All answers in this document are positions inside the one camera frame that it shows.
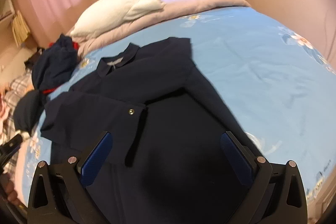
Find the person's left hand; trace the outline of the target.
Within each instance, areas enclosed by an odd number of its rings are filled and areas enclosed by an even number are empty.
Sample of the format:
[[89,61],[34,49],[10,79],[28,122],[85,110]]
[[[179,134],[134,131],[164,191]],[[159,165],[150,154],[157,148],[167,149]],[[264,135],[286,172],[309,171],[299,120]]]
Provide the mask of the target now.
[[4,191],[7,195],[7,200],[15,206],[19,206],[21,202],[18,199],[18,194],[15,190],[14,183],[8,173],[1,174],[1,186],[4,188]]

